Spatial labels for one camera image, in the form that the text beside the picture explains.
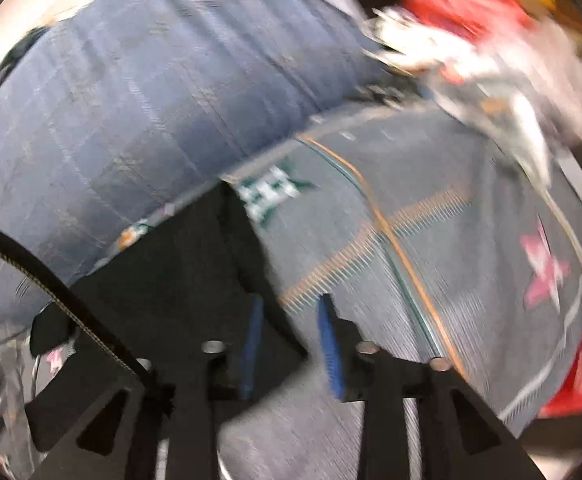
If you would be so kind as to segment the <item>black pants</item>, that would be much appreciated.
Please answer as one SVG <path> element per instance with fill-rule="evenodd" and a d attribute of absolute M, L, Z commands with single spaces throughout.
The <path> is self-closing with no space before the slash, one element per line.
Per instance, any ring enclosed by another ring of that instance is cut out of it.
<path fill-rule="evenodd" d="M 263 323 L 255 394 L 277 387 L 307 358 L 278 304 L 242 200 L 226 182 L 70 289 L 134 356 L 177 386 L 199 372 L 205 341 L 225 342 L 239 358 L 256 306 L 263 308 Z"/>

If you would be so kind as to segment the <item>grey patterned bed sheet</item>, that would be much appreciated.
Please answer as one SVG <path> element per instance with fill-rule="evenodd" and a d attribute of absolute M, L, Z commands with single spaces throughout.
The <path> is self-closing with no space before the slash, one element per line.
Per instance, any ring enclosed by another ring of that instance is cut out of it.
<path fill-rule="evenodd" d="M 204 117 L 152 126 L 0 112 L 0 228 L 73 281 L 142 214 L 225 174 L 265 206 L 257 229 L 307 339 L 313 304 L 338 306 L 404 356 L 421 356 L 391 264 L 415 270 L 470 382 L 513 434 L 566 378 L 582 338 L 582 268 L 520 172 L 485 136 L 432 106 L 357 106 L 256 162 Z M 563 157 L 553 198 L 582 245 L 582 164 Z"/>

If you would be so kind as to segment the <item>blue plaid pillow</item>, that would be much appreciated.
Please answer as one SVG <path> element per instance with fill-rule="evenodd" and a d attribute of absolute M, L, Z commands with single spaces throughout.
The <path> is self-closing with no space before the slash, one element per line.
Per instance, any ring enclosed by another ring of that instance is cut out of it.
<path fill-rule="evenodd" d="M 0 84 L 0 231 L 66 282 L 376 76 L 357 0 L 94 0 Z"/>

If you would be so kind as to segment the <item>red and white clothes pile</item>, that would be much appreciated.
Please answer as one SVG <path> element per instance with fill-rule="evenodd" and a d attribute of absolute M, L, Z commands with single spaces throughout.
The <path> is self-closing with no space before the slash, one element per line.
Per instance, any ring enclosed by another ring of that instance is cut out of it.
<path fill-rule="evenodd" d="M 399 0 L 373 12 L 370 57 L 422 76 L 433 100 L 481 131 L 541 188 L 582 144 L 582 36 L 555 0 Z"/>

